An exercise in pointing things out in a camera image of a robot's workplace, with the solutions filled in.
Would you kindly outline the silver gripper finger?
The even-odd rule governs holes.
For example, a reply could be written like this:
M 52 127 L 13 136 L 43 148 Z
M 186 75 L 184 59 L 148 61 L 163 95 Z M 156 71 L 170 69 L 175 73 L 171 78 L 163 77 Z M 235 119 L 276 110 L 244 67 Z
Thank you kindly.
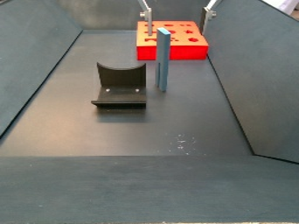
M 152 35 L 152 9 L 148 6 L 145 0 L 137 0 L 139 5 L 143 9 L 143 11 L 140 12 L 140 17 L 144 19 L 144 21 L 147 22 L 147 32 L 148 35 Z
M 202 32 L 206 32 L 208 22 L 216 17 L 215 8 L 220 0 L 210 0 L 208 5 L 202 9 Z

